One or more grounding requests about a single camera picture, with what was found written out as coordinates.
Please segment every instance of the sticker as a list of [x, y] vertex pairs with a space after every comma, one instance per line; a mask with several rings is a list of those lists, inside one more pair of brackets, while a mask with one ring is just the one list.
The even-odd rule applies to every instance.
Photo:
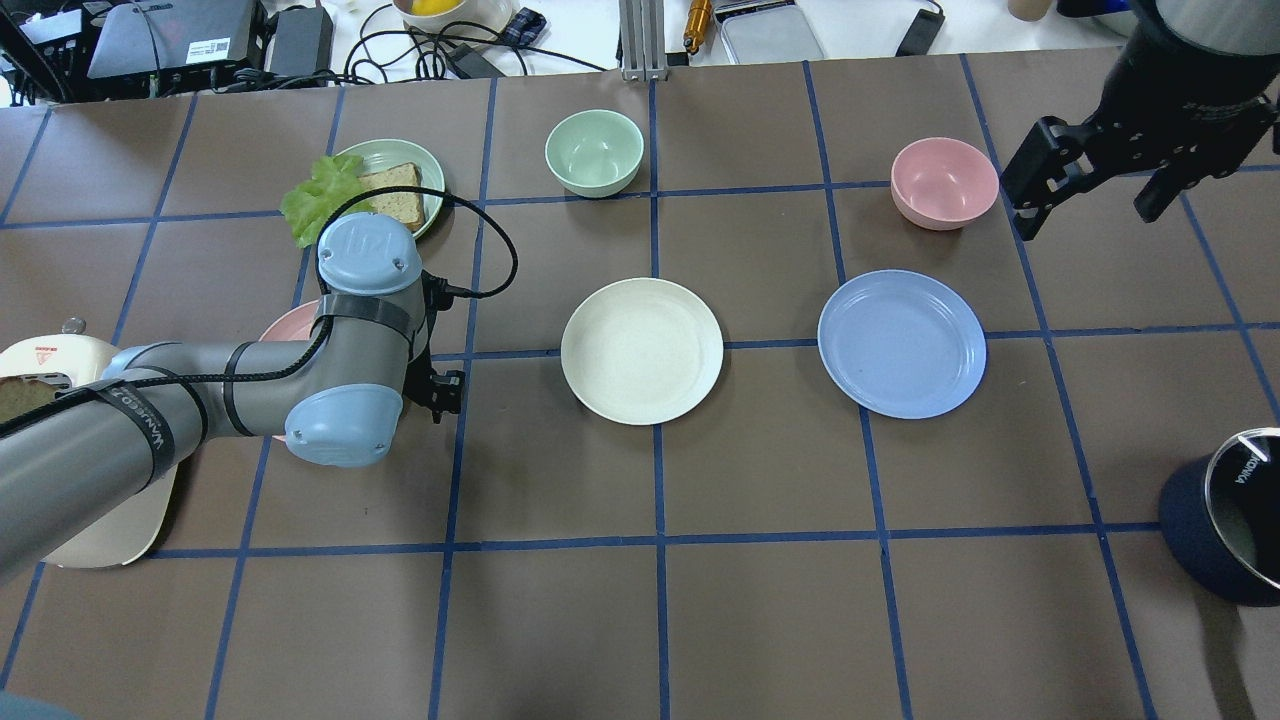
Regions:
[[212, 63], [215, 60], [225, 60], [228, 53], [232, 47], [232, 38], [224, 37], [221, 40], [205, 40], [201, 42], [192, 42], [187, 47], [187, 64], [195, 63]]

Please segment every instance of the toast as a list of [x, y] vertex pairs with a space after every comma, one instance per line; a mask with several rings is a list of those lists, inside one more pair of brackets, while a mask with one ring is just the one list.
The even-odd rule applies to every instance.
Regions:
[[26, 378], [0, 378], [0, 423], [52, 402], [54, 386]]
[[[403, 163], [378, 173], [360, 176], [360, 184], [365, 190], [392, 187], [396, 184], [420, 186], [422, 184], [422, 176], [419, 173], [417, 165]], [[417, 195], [393, 192], [370, 197], [369, 202], [374, 206], [375, 213], [396, 218], [408, 228], [408, 232], [417, 232], [426, 224], [426, 214], [422, 211], [422, 199]]]

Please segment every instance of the light blue joint cap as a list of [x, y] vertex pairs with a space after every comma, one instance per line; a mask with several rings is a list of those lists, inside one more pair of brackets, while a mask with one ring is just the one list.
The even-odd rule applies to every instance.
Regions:
[[320, 236], [320, 274], [351, 295], [390, 295], [422, 274], [413, 236], [399, 220], [374, 213], [338, 218]]
[[106, 368], [102, 370], [102, 377], [100, 379], [110, 380], [120, 377], [120, 374], [124, 373], [124, 370], [129, 369], [129, 363], [133, 363], [134, 360], [138, 359], [138, 355], [142, 355], [147, 350], [151, 350], [152, 347], [159, 347], [161, 345], [173, 345], [173, 343], [152, 342], [151, 345], [136, 345], [133, 347], [125, 347], [124, 350], [116, 352], [115, 356], [111, 357], [111, 361], [108, 363]]
[[316, 465], [372, 465], [390, 451], [403, 406], [401, 393], [387, 386], [333, 387], [293, 406], [284, 419], [284, 443]]

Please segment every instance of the green bowl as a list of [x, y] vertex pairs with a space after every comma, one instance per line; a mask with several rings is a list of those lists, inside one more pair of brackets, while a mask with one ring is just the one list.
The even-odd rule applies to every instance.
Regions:
[[582, 197], [608, 197], [640, 169], [644, 136], [631, 118], [613, 110], [582, 110], [547, 137], [547, 167], [566, 190]]

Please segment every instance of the desk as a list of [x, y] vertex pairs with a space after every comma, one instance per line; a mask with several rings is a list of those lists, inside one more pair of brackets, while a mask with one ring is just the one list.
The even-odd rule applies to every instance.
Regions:
[[[931, 233], [886, 188], [918, 137], [998, 164], [1036, 117], [1083, 117], [1115, 53], [0, 111], [0, 345], [70, 314], [118, 345], [256, 337], [316, 293], [280, 196], [372, 137], [433, 149], [521, 251], [508, 293], [438, 324], [462, 416], [410, 410], [360, 470], [210, 443], [150, 557], [0, 589], [8, 689], [100, 719], [1280, 715], [1280, 611], [1207, 596], [1155, 524], [1174, 468], [1277, 421], [1274, 158], [1151, 225], [1143, 179], [1114, 181], [1025, 246], [1001, 208]], [[591, 106], [644, 128], [626, 197], [541, 165]], [[451, 211], [420, 247], [489, 286], [493, 240]], [[878, 416], [823, 372], [824, 300], [879, 268], [982, 319], [954, 413]], [[655, 428], [585, 410], [557, 357], [573, 307], [635, 275], [699, 293], [727, 341], [712, 395]]]
[[[273, 0], [278, 8], [288, 1]], [[335, 19], [334, 67], [346, 59], [360, 37], [360, 24], [383, 5], [379, 0], [352, 0], [338, 4]], [[828, 58], [888, 58], [897, 50], [915, 12], [929, 8], [913, 0], [797, 0], [813, 26]], [[617, 50], [618, 4], [616, 0], [527, 0], [520, 6], [547, 15], [548, 29], [538, 46], [581, 58], [602, 67], [614, 67]], [[933, 54], [995, 53], [1065, 47], [1105, 47], [1124, 38], [1092, 19], [1070, 19], [1052, 12], [1034, 23], [1021, 22], [1009, 14], [1005, 0], [959, 0], [943, 3], [947, 19], [934, 41]], [[667, 51], [684, 50], [682, 37], [689, 14], [689, 0], [666, 0]], [[370, 23], [372, 29], [403, 29], [399, 17], [384, 10]], [[691, 59], [692, 65], [728, 64], [724, 46], [709, 31], [708, 45]], [[404, 38], [387, 37], [370, 41], [376, 58], [390, 59], [408, 49]], [[508, 50], [492, 49], [485, 56], [509, 76], [520, 74], [520, 65]], [[576, 73], [582, 68], [554, 58], [529, 58], [532, 74]], [[412, 76], [412, 64], [403, 63], [392, 72], [392, 79]]]

